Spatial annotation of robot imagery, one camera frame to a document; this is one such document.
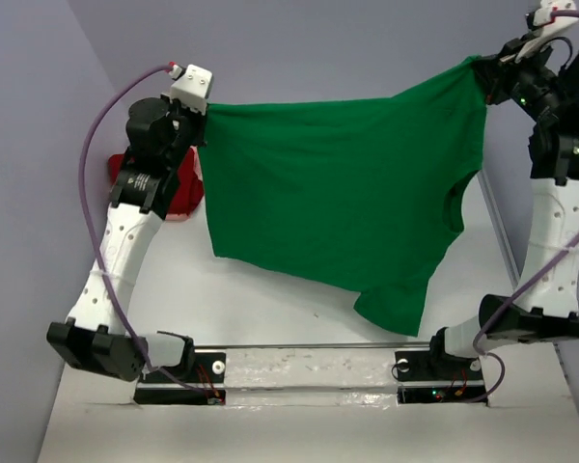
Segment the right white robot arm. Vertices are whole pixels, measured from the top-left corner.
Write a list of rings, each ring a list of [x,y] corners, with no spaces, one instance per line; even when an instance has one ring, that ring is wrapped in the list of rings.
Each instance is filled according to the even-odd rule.
[[[579,340],[579,50],[553,72],[546,65],[551,44],[523,55],[526,44],[510,41],[472,66],[487,104],[511,100],[535,123],[522,274],[513,295],[485,295],[477,316],[431,338],[425,366],[437,378],[500,346]]]

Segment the green t shirt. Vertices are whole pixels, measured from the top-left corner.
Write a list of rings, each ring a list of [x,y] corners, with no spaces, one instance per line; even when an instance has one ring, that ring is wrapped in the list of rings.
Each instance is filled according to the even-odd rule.
[[[381,98],[211,105],[199,157],[213,253],[353,291],[370,323],[416,336],[483,164],[473,65]]]

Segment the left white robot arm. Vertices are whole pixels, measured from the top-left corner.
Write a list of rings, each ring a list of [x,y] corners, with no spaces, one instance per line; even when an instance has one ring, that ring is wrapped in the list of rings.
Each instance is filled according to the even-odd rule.
[[[167,95],[130,106],[129,145],[110,190],[95,263],[67,319],[51,323],[46,334],[71,368],[128,382],[148,372],[177,382],[192,374],[191,338],[140,337],[126,311],[152,239],[179,191],[179,169],[189,149],[204,141],[206,121],[203,113]]]

